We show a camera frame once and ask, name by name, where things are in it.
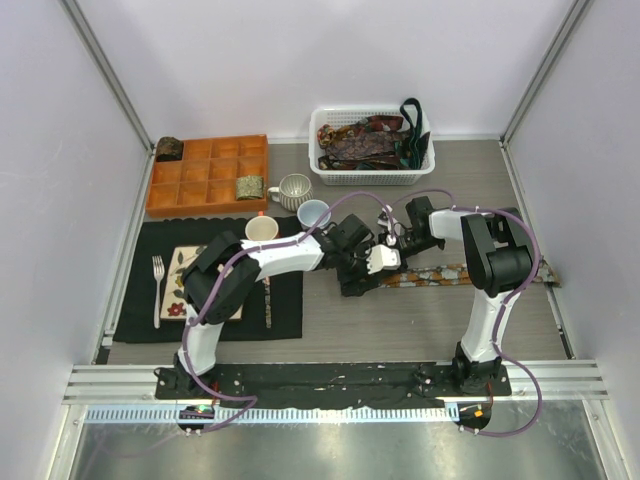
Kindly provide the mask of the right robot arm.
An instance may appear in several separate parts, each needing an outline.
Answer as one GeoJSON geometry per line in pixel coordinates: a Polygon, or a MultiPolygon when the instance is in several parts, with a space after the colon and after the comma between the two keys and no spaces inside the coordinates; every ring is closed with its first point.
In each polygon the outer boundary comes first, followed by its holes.
{"type": "Polygon", "coordinates": [[[367,273],[401,271],[411,256],[461,242],[474,301],[448,376],[454,391],[484,395],[501,377],[501,343],[513,305],[539,268],[535,236],[514,207],[436,208],[421,196],[407,203],[406,213],[407,228],[383,216],[391,232],[366,250],[367,273]]]}

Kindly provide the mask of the orange grey floral tie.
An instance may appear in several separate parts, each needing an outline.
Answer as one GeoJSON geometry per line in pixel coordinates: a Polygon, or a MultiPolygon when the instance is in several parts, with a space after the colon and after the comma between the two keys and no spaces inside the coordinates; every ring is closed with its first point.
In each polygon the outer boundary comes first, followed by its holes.
{"type": "MultiPolygon", "coordinates": [[[[534,283],[559,287],[560,280],[551,266],[542,259],[534,283]]],[[[436,267],[412,268],[396,273],[381,283],[381,288],[413,288],[429,286],[470,285],[471,279],[465,264],[449,264],[436,267]]]]}

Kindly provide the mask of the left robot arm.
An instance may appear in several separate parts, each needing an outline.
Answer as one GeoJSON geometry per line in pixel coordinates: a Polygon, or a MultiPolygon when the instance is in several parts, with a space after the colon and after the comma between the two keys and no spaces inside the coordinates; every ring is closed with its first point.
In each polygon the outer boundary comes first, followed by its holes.
{"type": "Polygon", "coordinates": [[[223,326],[256,284],[289,273],[334,270],[342,293],[360,296],[379,284],[370,268],[377,245],[373,232],[353,214],[339,224],[313,224],[279,239],[240,239],[230,231],[216,236],[182,274],[187,318],[174,356],[179,388],[193,399],[211,391],[223,326]]]}

